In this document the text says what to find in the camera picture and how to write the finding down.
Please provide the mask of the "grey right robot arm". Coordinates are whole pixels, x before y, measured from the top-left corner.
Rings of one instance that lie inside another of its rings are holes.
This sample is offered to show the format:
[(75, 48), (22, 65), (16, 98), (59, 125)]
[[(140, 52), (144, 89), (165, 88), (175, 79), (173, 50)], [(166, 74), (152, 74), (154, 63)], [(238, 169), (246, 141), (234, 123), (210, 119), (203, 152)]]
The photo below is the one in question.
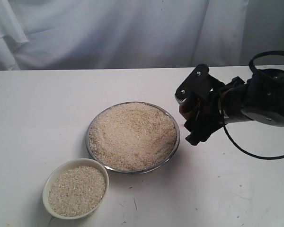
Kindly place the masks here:
[(284, 70), (252, 70), (247, 81), (225, 84), (198, 65), (176, 89), (175, 98), (189, 114), (186, 140), (196, 146), (229, 123), (257, 121), (284, 127)]

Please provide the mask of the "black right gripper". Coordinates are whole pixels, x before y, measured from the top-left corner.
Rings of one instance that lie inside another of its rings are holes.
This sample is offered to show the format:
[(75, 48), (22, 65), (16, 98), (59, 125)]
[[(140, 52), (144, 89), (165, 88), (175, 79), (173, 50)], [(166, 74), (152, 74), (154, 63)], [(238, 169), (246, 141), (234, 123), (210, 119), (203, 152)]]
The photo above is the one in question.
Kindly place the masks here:
[(184, 124), (190, 132), (186, 140), (191, 145), (206, 142), (222, 127), (221, 114), (225, 123), (252, 121), (241, 112), (247, 88), (244, 80), (234, 77), (230, 83), (211, 91), (213, 82), (209, 67), (205, 64), (197, 65), (176, 89), (175, 99), (178, 104), (184, 104), (193, 96), (206, 98), (211, 91), (208, 97), (212, 106), (197, 105), (189, 112)]

